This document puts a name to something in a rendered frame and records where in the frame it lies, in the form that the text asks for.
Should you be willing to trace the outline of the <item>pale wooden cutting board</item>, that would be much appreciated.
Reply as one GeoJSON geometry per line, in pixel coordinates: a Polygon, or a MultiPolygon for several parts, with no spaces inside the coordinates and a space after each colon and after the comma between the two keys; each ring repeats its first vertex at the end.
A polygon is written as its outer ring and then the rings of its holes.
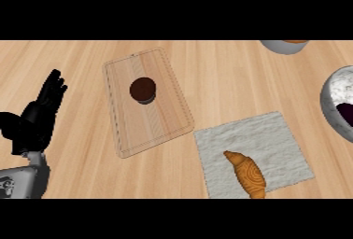
{"type": "Polygon", "coordinates": [[[113,144],[125,159],[195,129],[195,121],[162,48],[143,50],[110,60],[102,67],[113,144]],[[140,103],[130,94],[134,81],[146,77],[155,94],[140,103]]]}

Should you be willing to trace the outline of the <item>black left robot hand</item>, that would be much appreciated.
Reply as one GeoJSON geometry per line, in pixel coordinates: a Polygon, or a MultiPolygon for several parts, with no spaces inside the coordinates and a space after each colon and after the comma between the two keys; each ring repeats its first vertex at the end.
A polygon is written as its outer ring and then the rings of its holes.
{"type": "Polygon", "coordinates": [[[37,99],[28,103],[22,114],[0,112],[0,133],[11,141],[11,155],[43,152],[50,144],[56,113],[68,89],[63,81],[60,71],[53,69],[37,99]]]}

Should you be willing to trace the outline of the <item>grey speckled bowl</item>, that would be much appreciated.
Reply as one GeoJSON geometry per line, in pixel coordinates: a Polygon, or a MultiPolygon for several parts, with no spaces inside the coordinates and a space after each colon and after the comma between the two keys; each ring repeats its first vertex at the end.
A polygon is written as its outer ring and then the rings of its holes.
{"type": "Polygon", "coordinates": [[[353,143],[353,127],[338,112],[336,105],[353,105],[353,65],[341,67],[328,77],[322,85],[322,114],[335,132],[353,143]]]}

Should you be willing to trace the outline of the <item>dark brown cupcake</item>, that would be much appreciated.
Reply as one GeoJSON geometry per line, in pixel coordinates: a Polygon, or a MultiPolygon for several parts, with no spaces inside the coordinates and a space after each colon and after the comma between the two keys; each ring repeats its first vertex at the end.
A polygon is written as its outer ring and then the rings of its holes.
{"type": "Polygon", "coordinates": [[[130,86],[130,95],[143,105],[155,100],[155,82],[150,78],[140,77],[134,80],[130,86]]]}

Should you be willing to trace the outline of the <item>white cloth placemat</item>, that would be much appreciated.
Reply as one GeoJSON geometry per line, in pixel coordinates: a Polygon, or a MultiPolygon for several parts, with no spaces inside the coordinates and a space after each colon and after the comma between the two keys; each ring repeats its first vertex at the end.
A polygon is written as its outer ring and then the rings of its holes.
{"type": "Polygon", "coordinates": [[[195,131],[198,156],[211,199],[248,199],[223,152],[248,156],[260,168],[268,192],[314,177],[279,111],[195,131]]]}

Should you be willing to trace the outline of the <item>small grey bowl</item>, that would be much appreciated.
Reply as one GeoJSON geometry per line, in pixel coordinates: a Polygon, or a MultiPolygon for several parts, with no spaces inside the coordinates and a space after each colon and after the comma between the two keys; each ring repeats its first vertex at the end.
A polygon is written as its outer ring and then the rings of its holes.
{"type": "Polygon", "coordinates": [[[307,41],[292,42],[283,40],[261,40],[261,45],[277,54],[291,55],[301,51],[307,41]]]}

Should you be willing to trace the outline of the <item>dark purple eggplant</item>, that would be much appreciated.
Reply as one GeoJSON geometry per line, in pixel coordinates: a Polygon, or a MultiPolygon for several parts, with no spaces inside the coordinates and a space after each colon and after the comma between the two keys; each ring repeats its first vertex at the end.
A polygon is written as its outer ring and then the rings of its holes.
{"type": "Polygon", "coordinates": [[[336,105],[338,112],[342,116],[342,119],[348,123],[348,125],[353,127],[353,105],[348,103],[341,103],[336,105]]]}

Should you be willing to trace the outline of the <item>brown croissant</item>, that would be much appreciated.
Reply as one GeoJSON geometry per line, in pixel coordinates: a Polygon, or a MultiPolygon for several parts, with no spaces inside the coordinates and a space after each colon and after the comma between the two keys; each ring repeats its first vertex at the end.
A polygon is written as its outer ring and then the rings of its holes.
{"type": "Polygon", "coordinates": [[[235,168],[239,184],[251,199],[263,199],[266,181],[254,160],[237,152],[226,150],[223,155],[235,168]]]}

